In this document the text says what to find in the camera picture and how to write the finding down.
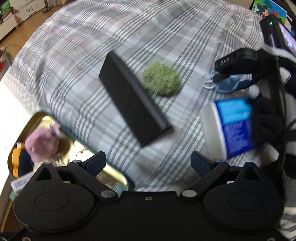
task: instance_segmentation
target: striped fabric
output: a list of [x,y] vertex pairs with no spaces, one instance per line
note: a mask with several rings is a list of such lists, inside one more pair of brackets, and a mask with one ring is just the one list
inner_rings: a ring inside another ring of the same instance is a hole
[[[36,30],[9,74],[80,139],[104,151],[136,190],[180,192],[198,178],[190,167],[191,153],[215,151],[206,149],[200,109],[210,100],[245,96],[245,91],[223,95],[202,85],[216,59],[241,47],[262,46],[259,20],[250,10],[219,0],[77,0]],[[110,50],[140,81],[154,62],[170,64],[180,75],[177,95],[152,95],[173,130],[144,148],[98,79]],[[266,145],[228,162],[260,166],[276,158]],[[294,220],[295,205],[287,202],[281,222],[286,237],[295,234]]]

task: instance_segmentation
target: screw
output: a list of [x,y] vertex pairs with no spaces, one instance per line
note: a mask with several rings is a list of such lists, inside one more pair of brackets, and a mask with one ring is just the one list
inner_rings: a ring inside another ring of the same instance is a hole
[[182,195],[184,197],[189,197],[190,198],[190,197],[195,197],[197,195],[197,193],[194,190],[185,190],[185,191],[182,192]]
[[150,197],[150,196],[145,197],[146,201],[151,201],[152,199],[153,199],[153,197]]
[[107,199],[112,199],[114,197],[116,197],[116,192],[112,191],[112,190],[104,190],[101,192],[101,196]]

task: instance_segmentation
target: surgical mask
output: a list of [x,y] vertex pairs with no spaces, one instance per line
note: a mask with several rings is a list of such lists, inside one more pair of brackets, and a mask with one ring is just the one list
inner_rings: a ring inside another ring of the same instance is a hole
[[222,81],[213,82],[213,76],[215,74],[217,74],[217,71],[213,71],[211,73],[211,77],[210,80],[204,82],[203,87],[206,89],[215,89],[217,92],[219,93],[230,93],[234,90],[236,90],[241,78],[242,78],[242,74],[234,74],[234,75],[230,75],[227,79],[224,79]]

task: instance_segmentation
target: white shelf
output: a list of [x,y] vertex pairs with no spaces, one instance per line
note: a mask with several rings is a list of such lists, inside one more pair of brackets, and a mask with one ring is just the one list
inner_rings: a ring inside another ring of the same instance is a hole
[[9,0],[18,24],[45,7],[44,0]]
[[3,39],[6,34],[13,30],[16,26],[17,22],[14,15],[7,19],[4,23],[2,23],[0,25],[0,40]]

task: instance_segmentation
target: poster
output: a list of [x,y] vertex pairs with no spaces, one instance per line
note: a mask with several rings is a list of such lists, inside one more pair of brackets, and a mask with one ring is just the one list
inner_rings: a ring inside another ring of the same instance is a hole
[[252,11],[259,14],[262,18],[273,14],[283,24],[287,19],[287,11],[272,0],[255,0]]

